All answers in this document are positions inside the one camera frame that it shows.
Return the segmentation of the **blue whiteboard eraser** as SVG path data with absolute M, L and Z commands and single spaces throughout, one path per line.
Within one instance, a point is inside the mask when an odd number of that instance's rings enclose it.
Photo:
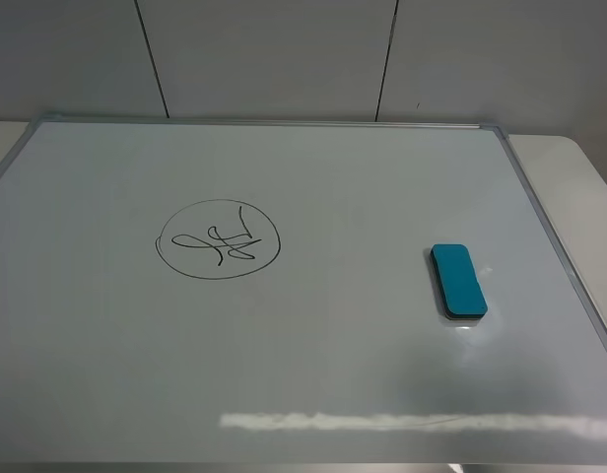
M 435 270 L 443 311 L 451 320 L 480 320 L 488 311 L 468 248 L 460 243 L 437 243 L 430 259 Z

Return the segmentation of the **white whiteboard with aluminium frame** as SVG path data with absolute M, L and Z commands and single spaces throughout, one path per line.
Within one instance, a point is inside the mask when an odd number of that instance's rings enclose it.
M 45 118 L 0 164 L 0 462 L 607 464 L 597 319 L 486 128 Z

